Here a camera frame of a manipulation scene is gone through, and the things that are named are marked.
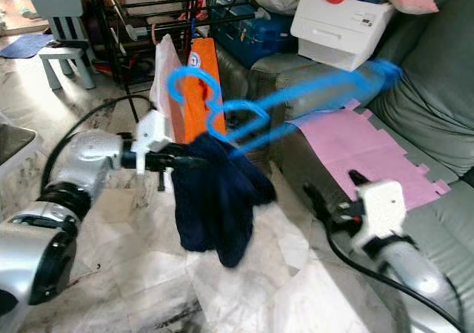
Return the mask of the blue plastic hanger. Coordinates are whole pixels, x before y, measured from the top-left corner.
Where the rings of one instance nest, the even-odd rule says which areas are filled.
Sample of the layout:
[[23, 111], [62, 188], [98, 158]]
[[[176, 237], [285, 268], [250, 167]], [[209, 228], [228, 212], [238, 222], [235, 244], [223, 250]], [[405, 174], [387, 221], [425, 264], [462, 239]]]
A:
[[207, 124], [211, 124], [217, 116], [223, 115], [227, 111], [251, 111], [256, 115], [256, 119], [227, 135], [214, 130], [210, 130], [209, 133], [217, 140], [234, 144], [240, 138], [267, 126], [271, 120], [271, 116], [267, 111], [272, 107], [284, 102], [298, 101], [306, 96], [315, 95], [317, 92], [327, 92], [336, 87], [341, 87], [343, 93], [315, 103], [315, 106], [296, 118], [301, 122], [314, 121], [318, 117], [327, 115], [330, 111], [342, 109], [342, 107], [356, 101], [366, 101], [368, 97], [393, 87], [402, 75], [399, 66], [388, 60], [370, 60], [364, 65], [368, 67], [369, 75], [355, 72], [355, 70], [352, 72], [329, 73], [329, 75], [318, 77], [312, 81], [271, 93], [258, 101], [226, 101], [219, 107], [211, 107], [210, 116], [207, 116], [206, 119]]
[[[365, 66], [365, 67], [366, 67], [366, 72], [364, 74], [369, 75], [370, 71], [368, 70], [367, 66]], [[176, 100], [176, 102], [180, 102], [180, 103], [185, 102], [185, 96], [183, 96], [183, 92], [181, 92], [181, 89], [178, 86], [178, 83], [180, 81], [183, 81], [187, 77], [196, 77], [196, 78], [199, 78], [199, 79], [203, 80], [203, 82], [206, 82], [207, 85], [209, 85], [209, 87], [211, 87], [211, 89], [213, 90], [213, 97], [214, 98], [217, 98], [218, 96], [222, 96], [221, 87], [217, 86], [217, 83], [214, 82], [213, 77], [211, 75], [209, 75], [209, 73], [205, 72], [204, 70], [201, 70], [200, 68], [182, 67], [182, 68], [179, 68], [179, 69], [175, 70], [175, 72], [173, 72], [172, 75], [170, 75], [170, 77], [168, 78], [168, 87], [169, 87], [170, 96], [172, 96], [173, 99]], [[315, 95], [317, 95], [318, 93], [332, 92], [333, 90], [338, 92], [338, 94], [343, 93], [343, 89], [341, 87], [336, 87], [335, 89], [328, 90], [327, 92], [317, 92]], [[329, 97], [332, 97], [332, 96], [326, 95], [326, 97], [324, 97], [322, 99], [315, 100], [315, 103], [318, 103], [319, 101], [323, 101], [325, 99], [328, 99]], [[213, 104], [211, 104], [211, 101], [210, 101], [210, 109], [211, 109], [211, 107], [219, 107], [219, 106], [213, 106]], [[211, 122], [211, 124], [207, 124], [207, 133], [209, 133], [210, 130], [218, 131], [216, 129], [213, 129], [213, 122]]]

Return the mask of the navy garment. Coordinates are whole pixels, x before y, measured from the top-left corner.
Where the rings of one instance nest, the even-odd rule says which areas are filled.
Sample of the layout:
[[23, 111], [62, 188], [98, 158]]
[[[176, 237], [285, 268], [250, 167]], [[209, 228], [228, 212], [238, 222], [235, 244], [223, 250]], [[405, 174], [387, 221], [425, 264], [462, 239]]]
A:
[[190, 252], [214, 251], [222, 266], [239, 266], [250, 245], [254, 209], [276, 200], [270, 179], [234, 146], [200, 134], [187, 150], [207, 163], [170, 173], [176, 228]]

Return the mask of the pink puzzle mat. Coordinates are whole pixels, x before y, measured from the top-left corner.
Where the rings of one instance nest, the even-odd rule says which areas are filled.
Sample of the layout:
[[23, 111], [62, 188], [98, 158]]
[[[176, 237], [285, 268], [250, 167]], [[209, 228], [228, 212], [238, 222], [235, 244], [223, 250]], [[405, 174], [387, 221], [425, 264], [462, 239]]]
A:
[[370, 111], [350, 106], [335, 111], [316, 111], [290, 120], [315, 151], [323, 167], [350, 200], [356, 199], [351, 170], [370, 181], [391, 180], [401, 184], [407, 210], [439, 200], [450, 188], [446, 181], [429, 181], [429, 167], [414, 164], [407, 151], [387, 131], [370, 123]]

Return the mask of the white garment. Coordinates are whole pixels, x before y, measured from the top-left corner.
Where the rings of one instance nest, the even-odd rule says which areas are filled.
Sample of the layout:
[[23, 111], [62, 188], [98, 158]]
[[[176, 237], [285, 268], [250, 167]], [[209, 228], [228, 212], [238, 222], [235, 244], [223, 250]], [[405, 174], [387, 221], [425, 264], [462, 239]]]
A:
[[155, 77], [149, 92], [156, 109], [165, 117], [165, 131], [172, 141], [185, 140], [185, 121], [179, 103], [170, 96], [168, 78], [179, 69], [181, 60], [170, 34], [157, 40]]

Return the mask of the grey green sofa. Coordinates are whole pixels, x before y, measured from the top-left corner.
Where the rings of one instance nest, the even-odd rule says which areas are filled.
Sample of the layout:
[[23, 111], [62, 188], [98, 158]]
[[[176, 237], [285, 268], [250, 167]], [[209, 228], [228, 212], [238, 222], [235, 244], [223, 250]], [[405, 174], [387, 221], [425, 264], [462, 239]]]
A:
[[[392, 136], [412, 163], [429, 168], [430, 181], [450, 188], [439, 200], [407, 212], [405, 231], [454, 283], [465, 331], [474, 333], [474, 0], [434, 1], [437, 13], [396, 13], [390, 21], [375, 57], [397, 64], [401, 78], [360, 109], [373, 114], [373, 126]], [[277, 53], [253, 65], [248, 95], [256, 100], [336, 70], [294, 53]], [[299, 131], [268, 147], [287, 186], [311, 214], [304, 185], [318, 189], [327, 205], [348, 201]], [[407, 332], [413, 318], [426, 314], [447, 323], [417, 300], [369, 282], [394, 314], [394, 322], [370, 331]]]

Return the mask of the grey blue kids chair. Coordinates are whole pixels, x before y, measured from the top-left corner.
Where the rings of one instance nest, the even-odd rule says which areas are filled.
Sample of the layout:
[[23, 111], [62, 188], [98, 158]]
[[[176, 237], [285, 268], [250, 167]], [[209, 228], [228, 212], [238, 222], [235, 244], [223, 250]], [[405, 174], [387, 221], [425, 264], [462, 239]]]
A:
[[52, 61], [57, 60], [64, 75], [78, 75], [80, 83], [86, 90], [95, 87], [92, 77], [92, 47], [81, 16], [84, 8], [81, 0], [31, 0], [41, 18], [47, 19], [52, 36], [57, 42], [54, 47], [40, 49], [39, 56], [43, 63], [47, 82], [52, 90], [61, 89], [61, 83]]

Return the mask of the blue floor mat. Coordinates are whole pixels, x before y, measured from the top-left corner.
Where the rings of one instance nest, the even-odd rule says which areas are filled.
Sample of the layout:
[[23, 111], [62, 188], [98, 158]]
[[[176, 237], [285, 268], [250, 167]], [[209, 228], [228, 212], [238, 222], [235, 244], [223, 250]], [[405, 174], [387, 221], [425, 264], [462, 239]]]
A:
[[33, 58], [54, 39], [51, 34], [20, 35], [10, 45], [0, 49], [0, 56], [1, 58]]

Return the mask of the orange garment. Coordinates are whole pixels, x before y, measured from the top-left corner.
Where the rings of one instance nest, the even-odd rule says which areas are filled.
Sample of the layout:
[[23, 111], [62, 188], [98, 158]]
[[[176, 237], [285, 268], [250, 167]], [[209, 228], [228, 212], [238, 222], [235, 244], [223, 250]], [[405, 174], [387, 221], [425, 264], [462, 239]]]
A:
[[[187, 66], [200, 68], [209, 73], [217, 86], [220, 86], [216, 43], [212, 38], [193, 40], [192, 53], [187, 60]], [[214, 98], [211, 87], [196, 77], [187, 77], [181, 82], [181, 86], [186, 100], [185, 141], [192, 143], [198, 135], [207, 130], [206, 119], [211, 109], [206, 102], [211, 101], [213, 106], [220, 106], [222, 96]]]

